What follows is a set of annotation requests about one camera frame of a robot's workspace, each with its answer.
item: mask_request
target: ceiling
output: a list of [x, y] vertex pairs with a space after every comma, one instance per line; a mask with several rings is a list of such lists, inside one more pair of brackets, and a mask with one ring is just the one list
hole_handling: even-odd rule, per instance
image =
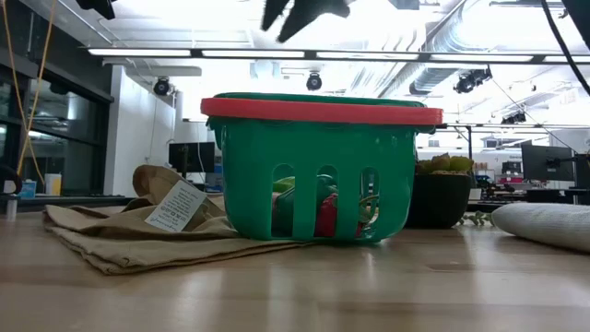
[[[51, 0], [21, 2], [49, 17]], [[349, 18], [321, 16], [279, 44], [275, 38], [284, 18], [268, 32], [259, 29], [264, 2], [119, 0], [113, 3], [117, 18], [106, 20], [94, 11], [81, 10], [76, 0], [58, 0], [55, 24], [89, 47], [561, 53], [539, 7], [491, 6], [490, 0], [466, 0], [441, 29], [433, 30], [459, 0], [420, 0], [429, 5], [421, 6], [420, 11], [397, 10], [388, 0], [356, 0], [350, 4]], [[553, 10], [555, 16], [562, 11]], [[573, 53], [589, 53], [570, 18], [557, 19], [557, 24]], [[184, 75], [171, 81], [180, 90], [201, 97], [228, 90], [309, 93], [307, 76], [310, 71], [319, 71], [324, 85], [316, 93], [422, 101], [444, 108], [447, 122], [498, 123], [503, 115], [518, 110], [512, 99], [519, 107], [537, 113], [539, 122], [575, 123], [580, 119], [575, 113], [572, 118], [556, 117], [546, 110], [589, 102], [565, 65], [493, 65], [490, 69], [501, 89], [486, 82], [469, 94], [457, 94], [453, 85], [469, 67], [202, 59], [135, 59], [123, 64], [127, 73], [146, 87], [156, 72], [178, 73], [180, 67]], [[590, 66], [581, 69], [590, 77]], [[428, 80], [427, 94], [409, 93], [408, 87], [418, 82], [416, 79]]]

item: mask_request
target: wooden tabletop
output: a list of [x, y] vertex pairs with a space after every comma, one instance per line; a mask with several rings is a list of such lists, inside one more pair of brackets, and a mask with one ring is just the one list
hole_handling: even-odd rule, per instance
[[590, 330], [590, 258], [491, 226], [105, 277], [0, 219], [0, 331]]

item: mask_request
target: white cushion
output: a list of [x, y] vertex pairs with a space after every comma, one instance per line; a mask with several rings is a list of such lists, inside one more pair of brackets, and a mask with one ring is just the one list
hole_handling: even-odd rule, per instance
[[514, 203], [495, 210], [494, 224], [510, 234], [590, 252], [590, 207]]

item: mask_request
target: paper tag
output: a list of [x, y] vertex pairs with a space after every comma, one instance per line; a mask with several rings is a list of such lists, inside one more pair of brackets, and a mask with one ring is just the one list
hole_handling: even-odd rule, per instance
[[164, 231], [182, 231], [206, 197], [207, 194], [193, 185], [179, 180], [146, 222]]

